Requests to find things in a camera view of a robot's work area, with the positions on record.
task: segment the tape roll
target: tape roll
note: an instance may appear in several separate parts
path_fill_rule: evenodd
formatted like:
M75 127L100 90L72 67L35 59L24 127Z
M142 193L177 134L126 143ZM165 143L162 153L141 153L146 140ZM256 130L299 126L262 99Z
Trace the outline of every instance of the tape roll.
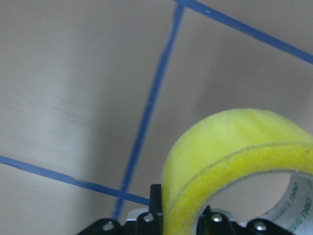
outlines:
M273 171L312 176L313 136L283 116L256 109L200 121L180 137L164 165L164 234L195 234L212 195L249 175Z

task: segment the bolt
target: bolt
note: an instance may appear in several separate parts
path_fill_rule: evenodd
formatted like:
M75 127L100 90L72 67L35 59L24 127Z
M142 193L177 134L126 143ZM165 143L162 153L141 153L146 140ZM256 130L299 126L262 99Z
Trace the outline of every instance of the bolt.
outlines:
M255 229L258 230L258 231L265 231L266 229L268 229L268 228L266 227L266 224L263 223L262 221L256 221L256 222L254 223L254 227L255 227Z
M223 220L223 217L219 213L215 213L212 215L212 220L215 222L221 222Z
M143 217L143 220L146 222L151 222L152 220L154 220L154 217L151 213L149 213Z
M113 228L114 228L114 224L112 223L112 221L106 222L106 224L103 225L103 227L102 227L102 229L103 229L104 231L110 231L110 230L112 230Z

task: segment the screw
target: screw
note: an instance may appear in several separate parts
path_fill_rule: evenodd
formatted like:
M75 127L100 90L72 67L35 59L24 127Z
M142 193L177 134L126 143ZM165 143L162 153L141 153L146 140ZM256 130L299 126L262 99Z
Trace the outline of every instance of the screw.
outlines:
M267 226L266 226L266 224L263 223L262 221L256 221L256 222L254 223L254 227L255 227L255 229L258 230L258 231L265 231L266 229L268 229Z
M110 231L110 230L112 230L113 228L114 228L114 224L112 223L112 221L106 222L106 224L103 225L103 227L102 227L102 229L103 229L104 231Z
M143 220L146 221L146 222L151 222L151 221L154 220L154 217L153 217L153 215L151 213L149 213L149 214L147 214L147 215L145 215L143 217Z
M212 215L212 220L215 222L221 222L223 220L223 217L219 213L215 213Z

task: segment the blue painter's tape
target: blue painter's tape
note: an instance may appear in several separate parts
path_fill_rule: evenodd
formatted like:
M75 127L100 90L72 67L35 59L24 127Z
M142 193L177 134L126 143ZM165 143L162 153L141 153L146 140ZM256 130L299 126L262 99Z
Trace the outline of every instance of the blue painter's tape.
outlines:
M30 172L30 173L33 173L36 175L41 175L41 176L44 176L44 177L47 177L50 179L54 179L57 181L61 181L61 182L64 182L64 183L67 183L70 185L79 186L81 188L86 188L86 189L100 192L100 193L110 195L113 197L123 198L123 200L136 202L139 204L143 204L145 206L149 205L149 199L147 199L147 198L140 197L137 195L126 193L126 192L122 192L120 190L109 188L109 187L106 187L103 185L75 180L74 178L72 178L68 175L61 174L61 173L58 173L56 171L48 170L45 168L41 168L39 166L23 163L23 162L20 162L20 161L11 159L11 158L7 158L4 156L0 156L0 164L10 165L10 166L18 168L20 170L27 171L27 172Z
M135 139L133 150L128 162L127 170L124 174L123 183L121 185L120 190L123 192L127 192L130 186L130 183L133 178L134 174L134 168L137 164L138 157L146 136L146 132L151 120L151 116L154 110L154 106L156 104L156 100L158 97L158 93L160 91L162 81L166 72L166 69L168 67L169 59L171 56L171 52L173 50L173 46L175 44L175 39L179 30L179 25L183 16L184 7L180 4L177 5L175 13L174 13L174 20L171 28L171 32L167 41L167 44L164 48L163 54L161 56L158 69L156 71L155 77L154 77L154 83L152 85L150 96L148 98L148 101L146 103L146 108L142 117L142 121L139 127L138 135ZM118 198L115 204L115 211L113 212L113 219L118 220L123 208L124 199Z
M226 24L232 28L235 28L245 34L248 34L249 36L264 42L268 45L271 45L272 47L275 47L277 49L283 50L291 55L294 55L295 57L304 60L310 64L313 64L313 55L309 54L299 48L296 48L288 43L285 43L277 38L274 38L266 33L263 33L245 23L242 23L232 17L229 17L217 10L214 10L211 7L208 7L200 2L197 2L195 0L174 0L179 4L184 5L185 7L192 9L198 13L201 13L202 15L205 15L213 20L216 20L220 23Z

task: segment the adhesive tape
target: adhesive tape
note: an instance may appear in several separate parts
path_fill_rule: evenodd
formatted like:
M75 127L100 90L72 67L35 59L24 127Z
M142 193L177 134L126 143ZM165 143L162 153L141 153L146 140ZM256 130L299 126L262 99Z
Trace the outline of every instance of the adhesive tape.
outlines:
M313 184L302 177L313 175L313 136L285 117L256 109L224 111L200 121L180 137L164 165L164 235L195 235L198 218L212 195L249 175L273 171L294 172L296 176L265 218L278 221L287 214L282 208L286 202L292 203L289 194L294 187L311 185L298 194L294 210L290 209L292 220L281 222L293 231L313 219L309 216Z

